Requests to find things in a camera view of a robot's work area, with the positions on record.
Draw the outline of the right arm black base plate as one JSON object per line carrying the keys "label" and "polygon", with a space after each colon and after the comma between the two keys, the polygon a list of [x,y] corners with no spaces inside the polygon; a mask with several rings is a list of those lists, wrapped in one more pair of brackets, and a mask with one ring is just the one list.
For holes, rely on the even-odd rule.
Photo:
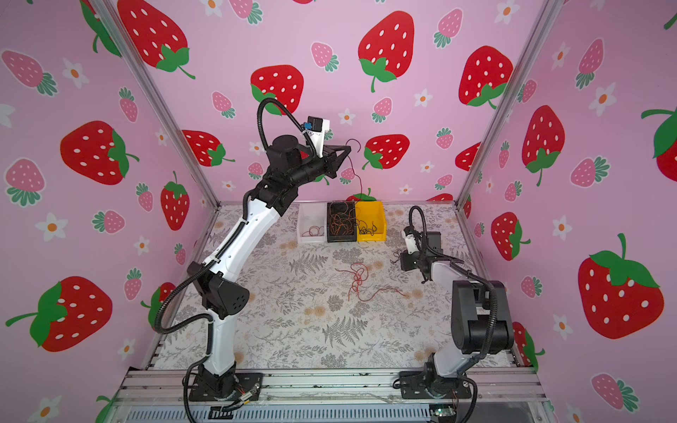
{"label": "right arm black base plate", "polygon": [[442,378],[424,371],[402,371],[392,387],[404,399],[470,399],[472,389],[467,382]]}

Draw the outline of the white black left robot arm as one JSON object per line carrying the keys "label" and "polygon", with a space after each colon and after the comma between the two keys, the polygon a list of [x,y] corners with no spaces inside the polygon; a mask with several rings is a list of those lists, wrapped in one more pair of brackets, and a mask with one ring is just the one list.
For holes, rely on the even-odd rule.
{"label": "white black left robot arm", "polygon": [[[266,98],[257,108],[257,130],[269,166],[257,185],[243,196],[243,214],[227,238],[203,262],[190,265],[182,282],[160,305],[153,329],[163,335],[204,319],[207,322],[205,356],[189,366],[186,380],[194,378],[207,395],[236,401],[239,381],[234,358],[234,335],[238,314],[245,308],[250,291],[237,284],[243,266],[267,231],[297,199],[301,186],[324,177],[335,178],[351,148],[327,145],[327,119],[311,116],[305,123],[290,120],[300,134],[282,135],[269,142],[264,134],[263,114],[267,106],[278,109],[282,103]],[[199,292],[204,312],[166,327],[164,315],[169,304],[188,285]]]}

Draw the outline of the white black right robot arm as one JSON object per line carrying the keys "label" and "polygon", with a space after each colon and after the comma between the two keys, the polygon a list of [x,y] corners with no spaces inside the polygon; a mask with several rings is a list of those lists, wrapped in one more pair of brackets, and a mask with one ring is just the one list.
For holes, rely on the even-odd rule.
{"label": "white black right robot arm", "polygon": [[514,344],[505,286],[465,269],[459,258],[444,254],[441,234],[428,230],[424,211],[413,206],[402,236],[402,271],[419,271],[423,283],[451,293],[452,340],[430,354],[418,373],[402,372],[393,384],[405,399],[447,398],[471,385],[467,372],[490,354]]}

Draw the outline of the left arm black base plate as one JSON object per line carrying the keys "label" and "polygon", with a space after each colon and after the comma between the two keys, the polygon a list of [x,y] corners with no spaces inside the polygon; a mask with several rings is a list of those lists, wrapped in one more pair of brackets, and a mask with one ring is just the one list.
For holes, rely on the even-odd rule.
{"label": "left arm black base plate", "polygon": [[191,383],[188,399],[192,402],[257,401],[263,387],[263,373],[234,373],[215,376],[209,372],[196,375]]}

